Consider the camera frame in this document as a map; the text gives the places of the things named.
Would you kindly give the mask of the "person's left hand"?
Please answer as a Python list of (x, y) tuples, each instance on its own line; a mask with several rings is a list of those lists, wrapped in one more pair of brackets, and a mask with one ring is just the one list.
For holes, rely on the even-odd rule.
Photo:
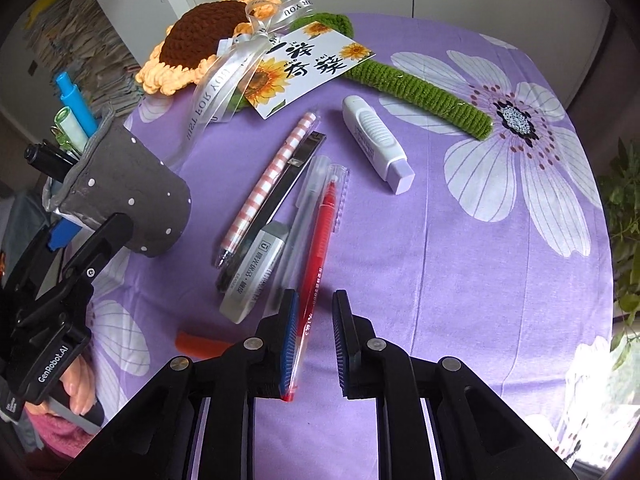
[(62, 374), (60, 382), (70, 397), (70, 411), (84, 416), (96, 404), (96, 374), (93, 359), (82, 354)]

